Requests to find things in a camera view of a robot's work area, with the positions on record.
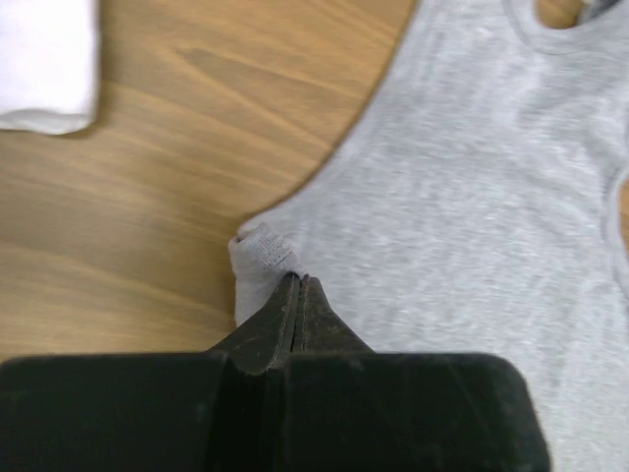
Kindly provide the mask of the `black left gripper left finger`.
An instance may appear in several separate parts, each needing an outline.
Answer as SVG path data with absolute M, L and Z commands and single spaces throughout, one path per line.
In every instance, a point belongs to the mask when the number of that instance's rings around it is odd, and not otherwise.
M 264 305 L 207 353 L 224 353 L 252 375 L 282 365 L 292 350 L 300 289 L 297 274 L 285 275 Z

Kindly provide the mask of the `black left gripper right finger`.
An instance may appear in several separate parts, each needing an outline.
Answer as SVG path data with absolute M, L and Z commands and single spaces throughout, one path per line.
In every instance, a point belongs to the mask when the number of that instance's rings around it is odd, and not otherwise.
M 300 353 L 373 353 L 331 309 L 320 281 L 301 280 L 298 304 L 298 351 Z

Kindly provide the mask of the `grey tank top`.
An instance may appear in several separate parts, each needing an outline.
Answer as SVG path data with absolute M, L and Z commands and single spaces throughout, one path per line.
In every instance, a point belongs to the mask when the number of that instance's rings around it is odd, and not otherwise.
M 230 242 L 235 319 L 317 277 L 377 351 L 481 351 L 526 378 L 557 471 L 628 467 L 628 5 L 424 1 L 319 173 Z

